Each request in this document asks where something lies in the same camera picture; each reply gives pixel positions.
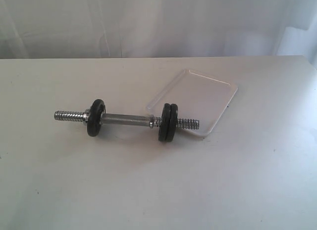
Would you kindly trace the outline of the chrome threaded dumbbell bar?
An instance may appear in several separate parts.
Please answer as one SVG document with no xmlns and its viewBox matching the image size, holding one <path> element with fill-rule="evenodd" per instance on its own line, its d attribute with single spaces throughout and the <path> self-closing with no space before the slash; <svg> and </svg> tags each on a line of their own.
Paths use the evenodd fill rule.
<svg viewBox="0 0 317 230">
<path fill-rule="evenodd" d="M 70 122 L 82 122 L 84 125 L 88 125 L 89 122 L 96 123 L 97 126 L 103 124 L 114 125 L 128 125 L 128 126 L 141 126 L 141 127 L 161 127 L 163 124 L 163 118 L 157 116 L 136 116 L 136 115 L 123 115 L 123 114 L 110 114 L 102 112 L 97 115 L 96 118 L 92 117 L 92 113 L 89 110 L 84 112 L 78 111 L 56 111 L 54 113 L 54 119 L 58 121 L 70 121 Z"/>
</svg>

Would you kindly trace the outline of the black weight plate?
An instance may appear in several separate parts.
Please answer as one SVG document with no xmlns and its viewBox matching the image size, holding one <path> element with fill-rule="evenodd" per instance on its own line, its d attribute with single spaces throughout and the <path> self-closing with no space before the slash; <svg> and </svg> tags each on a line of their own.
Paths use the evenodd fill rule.
<svg viewBox="0 0 317 230">
<path fill-rule="evenodd" d="M 171 108 L 171 113 L 170 113 L 170 122 L 169 122 L 169 128 L 168 128 L 168 132 L 167 132 L 167 136 L 165 141 L 166 142 L 172 142 L 174 135 L 175 135 L 175 131 L 176 131 L 176 126 L 178 123 L 178 106 L 177 104 L 171 104 L 170 106 Z"/>
<path fill-rule="evenodd" d="M 171 115 L 171 105 L 169 103 L 165 103 L 162 116 L 161 116 L 161 124 L 158 133 L 158 140 L 161 142 L 165 142 L 167 137 L 167 132 L 170 124 L 170 115 Z"/>
</svg>

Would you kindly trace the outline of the black round plastic disc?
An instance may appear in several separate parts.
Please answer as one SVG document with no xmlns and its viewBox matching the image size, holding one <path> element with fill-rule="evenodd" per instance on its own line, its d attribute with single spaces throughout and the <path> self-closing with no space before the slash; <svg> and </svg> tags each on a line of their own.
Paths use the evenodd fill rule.
<svg viewBox="0 0 317 230">
<path fill-rule="evenodd" d="M 101 117 L 106 112 L 103 100 L 96 99 L 91 108 L 87 122 L 87 133 L 90 137 L 96 137 L 101 130 Z"/>
</svg>

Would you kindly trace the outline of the white rectangular plastic tray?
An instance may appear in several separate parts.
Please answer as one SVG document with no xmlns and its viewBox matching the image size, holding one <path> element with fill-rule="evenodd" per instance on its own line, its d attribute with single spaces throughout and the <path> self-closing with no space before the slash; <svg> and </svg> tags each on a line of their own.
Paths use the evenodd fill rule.
<svg viewBox="0 0 317 230">
<path fill-rule="evenodd" d="M 178 105 L 178 118 L 198 120 L 199 128 L 185 129 L 197 137 L 208 136 L 238 90 L 233 82 L 192 69 L 179 72 L 146 105 L 154 116 L 162 114 L 165 103 Z"/>
</svg>

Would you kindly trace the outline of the white backdrop curtain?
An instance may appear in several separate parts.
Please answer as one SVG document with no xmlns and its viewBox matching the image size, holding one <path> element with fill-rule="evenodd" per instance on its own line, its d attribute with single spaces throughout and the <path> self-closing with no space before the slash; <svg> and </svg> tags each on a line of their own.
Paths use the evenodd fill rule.
<svg viewBox="0 0 317 230">
<path fill-rule="evenodd" d="M 317 0 L 0 0 L 2 58 L 317 57 Z"/>
</svg>

